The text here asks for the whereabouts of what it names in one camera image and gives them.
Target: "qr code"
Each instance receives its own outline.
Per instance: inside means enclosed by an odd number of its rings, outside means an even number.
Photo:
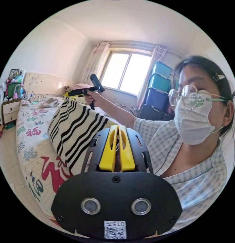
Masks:
[[[126,239],[126,227],[105,227],[105,239]]]

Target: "headboard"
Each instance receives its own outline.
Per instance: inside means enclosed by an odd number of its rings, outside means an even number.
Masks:
[[[62,95],[64,86],[71,86],[74,82],[69,79],[49,74],[26,73],[24,89],[32,90],[35,94]]]

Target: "hair clip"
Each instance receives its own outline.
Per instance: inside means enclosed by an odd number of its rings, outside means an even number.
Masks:
[[[219,80],[221,80],[223,78],[225,78],[225,76],[222,74],[221,75],[216,74],[215,76],[213,76],[213,79],[215,82],[218,82]]]

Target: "face mask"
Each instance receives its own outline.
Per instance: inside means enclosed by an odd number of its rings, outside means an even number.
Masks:
[[[210,134],[217,132],[208,120],[208,114],[212,108],[211,95],[199,94],[197,105],[192,110],[187,110],[181,99],[175,108],[175,125],[184,143],[196,145],[202,143]]]

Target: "label sticker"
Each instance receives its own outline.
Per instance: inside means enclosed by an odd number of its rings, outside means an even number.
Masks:
[[[125,221],[104,221],[105,239],[127,239]]]

